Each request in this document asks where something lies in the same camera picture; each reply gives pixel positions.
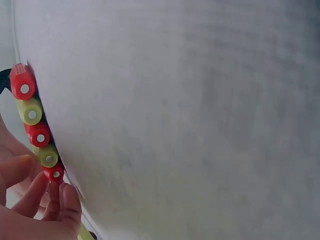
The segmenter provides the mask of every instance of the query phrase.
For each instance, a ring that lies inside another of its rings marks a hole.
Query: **white fabric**
[[[20,59],[105,239],[319,239],[317,1],[14,10]]]

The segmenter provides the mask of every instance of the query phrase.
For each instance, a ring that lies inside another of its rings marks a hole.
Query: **yellow plastic piece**
[[[40,122],[42,118],[42,106],[37,99],[30,98],[27,101],[17,99],[16,105],[22,122],[30,126]]]
[[[54,146],[49,144],[46,147],[32,146],[32,148],[42,166],[53,168],[58,163],[58,152]]]
[[[95,240],[83,223],[81,223],[78,240]]]

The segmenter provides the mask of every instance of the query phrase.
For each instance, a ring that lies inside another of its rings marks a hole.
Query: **black strap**
[[[7,88],[11,92],[10,77],[9,77],[10,72],[11,72],[11,68],[0,71],[0,94],[3,92],[5,88]]]

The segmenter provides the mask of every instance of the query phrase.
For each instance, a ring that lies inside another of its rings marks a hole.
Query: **red plastic piece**
[[[61,162],[58,162],[54,167],[42,166],[44,175],[49,179],[50,182],[62,183],[65,170]]]
[[[44,148],[49,144],[50,130],[44,122],[39,122],[33,126],[24,123],[24,129],[32,145],[38,148]]]
[[[29,100],[36,91],[36,80],[27,65],[18,63],[10,72],[12,95],[19,100]]]

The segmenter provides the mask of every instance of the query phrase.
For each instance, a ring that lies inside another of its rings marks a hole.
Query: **human hand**
[[[48,180],[40,173],[22,199],[6,208],[7,189],[30,176],[34,165],[30,156],[18,156],[0,163],[0,239],[76,240],[81,224],[81,204],[76,189],[66,183],[49,185],[49,202],[42,220],[33,219]]]
[[[19,142],[6,128],[5,123],[0,114],[0,164],[6,161],[11,161],[16,156],[30,155],[32,167],[30,175],[22,182],[14,186],[14,191],[19,197],[22,197],[35,177],[42,172],[41,164],[36,159],[36,156],[25,145]],[[44,194],[40,206],[45,208],[48,204],[49,196]]]

